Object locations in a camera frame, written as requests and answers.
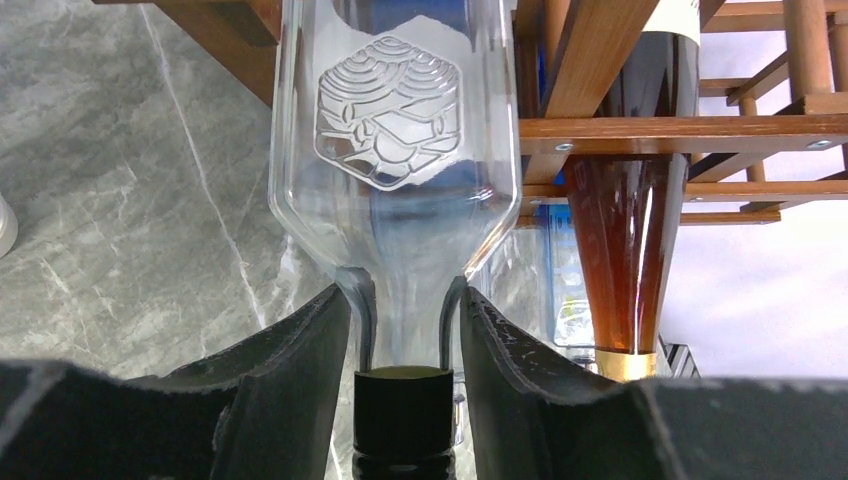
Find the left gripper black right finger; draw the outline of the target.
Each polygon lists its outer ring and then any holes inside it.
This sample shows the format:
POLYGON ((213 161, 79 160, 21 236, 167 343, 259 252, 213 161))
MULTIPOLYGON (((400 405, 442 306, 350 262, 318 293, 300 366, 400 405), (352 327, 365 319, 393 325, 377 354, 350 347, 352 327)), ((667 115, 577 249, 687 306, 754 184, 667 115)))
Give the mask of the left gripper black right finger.
POLYGON ((617 383, 505 318, 474 288, 461 344, 481 479, 843 479, 847 385, 617 383))

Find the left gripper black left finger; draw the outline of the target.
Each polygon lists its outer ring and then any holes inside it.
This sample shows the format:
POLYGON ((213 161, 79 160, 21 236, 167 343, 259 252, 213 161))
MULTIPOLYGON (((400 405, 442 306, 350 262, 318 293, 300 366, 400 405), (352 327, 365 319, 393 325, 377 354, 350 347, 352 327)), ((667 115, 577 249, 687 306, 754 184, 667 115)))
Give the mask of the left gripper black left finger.
POLYGON ((1 364, 5 479, 320 479, 350 309, 331 286, 289 317, 165 376, 1 364))

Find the dark bottle gold cap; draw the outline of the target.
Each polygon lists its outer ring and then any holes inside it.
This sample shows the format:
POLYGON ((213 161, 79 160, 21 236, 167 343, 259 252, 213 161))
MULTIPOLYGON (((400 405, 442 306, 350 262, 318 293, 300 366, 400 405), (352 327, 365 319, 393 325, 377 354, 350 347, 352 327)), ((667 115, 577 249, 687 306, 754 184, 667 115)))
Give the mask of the dark bottle gold cap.
MULTIPOLYGON (((662 0, 609 87, 600 118, 694 117, 701 25, 697 1, 662 0)), ((571 157, 568 201, 600 375, 656 373, 661 316, 689 153, 571 157)))

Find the small dark capped bottle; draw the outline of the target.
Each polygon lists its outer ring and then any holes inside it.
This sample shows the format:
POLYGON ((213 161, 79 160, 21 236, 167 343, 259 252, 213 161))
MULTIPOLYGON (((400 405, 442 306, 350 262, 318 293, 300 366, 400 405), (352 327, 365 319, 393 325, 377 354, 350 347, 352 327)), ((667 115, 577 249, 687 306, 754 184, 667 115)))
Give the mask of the small dark capped bottle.
POLYGON ((286 1, 269 203, 354 319, 352 470, 452 479, 453 319, 521 202, 502 1, 286 1))

